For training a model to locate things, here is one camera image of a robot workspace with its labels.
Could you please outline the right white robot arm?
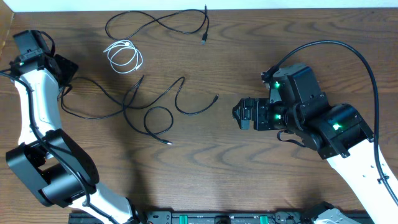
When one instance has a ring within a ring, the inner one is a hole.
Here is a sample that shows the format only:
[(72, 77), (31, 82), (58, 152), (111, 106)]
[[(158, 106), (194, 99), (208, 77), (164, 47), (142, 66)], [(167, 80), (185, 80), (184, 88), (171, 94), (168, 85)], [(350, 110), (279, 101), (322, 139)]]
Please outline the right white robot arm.
[(268, 98), (243, 98), (232, 109), (240, 129), (295, 134), (301, 147), (317, 151), (350, 186), (374, 223), (393, 223), (397, 178), (383, 157), (375, 135), (360, 113), (343, 103), (332, 106), (313, 70), (297, 63), (261, 75)]

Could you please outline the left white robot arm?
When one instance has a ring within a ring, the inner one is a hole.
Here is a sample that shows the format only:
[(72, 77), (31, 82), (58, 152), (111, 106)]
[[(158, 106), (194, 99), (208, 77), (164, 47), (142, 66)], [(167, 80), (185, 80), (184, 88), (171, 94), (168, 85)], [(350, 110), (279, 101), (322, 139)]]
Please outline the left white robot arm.
[(48, 46), (48, 34), (25, 30), (13, 36), (20, 55), (7, 73), (19, 92), (22, 129), (6, 162), (46, 207), (75, 208), (103, 223), (146, 223), (147, 217), (126, 197), (100, 182), (92, 158), (62, 129), (58, 97), (78, 65)]

